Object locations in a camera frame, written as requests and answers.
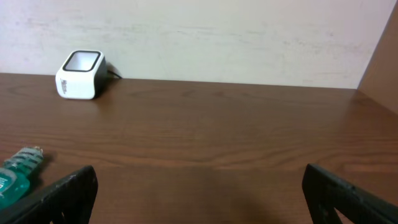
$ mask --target white wall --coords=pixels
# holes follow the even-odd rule
[[[0,0],[0,72],[356,88],[395,0]]]

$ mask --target wooden table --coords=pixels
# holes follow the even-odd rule
[[[94,166],[91,223],[311,223],[309,162],[398,204],[398,117],[356,90],[0,75],[0,159],[36,145],[38,188]]]

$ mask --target black cable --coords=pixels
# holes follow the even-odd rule
[[[123,77],[121,77],[120,75],[116,74],[114,71],[110,71],[108,70],[108,72],[116,77],[118,77],[119,79],[122,79]]]

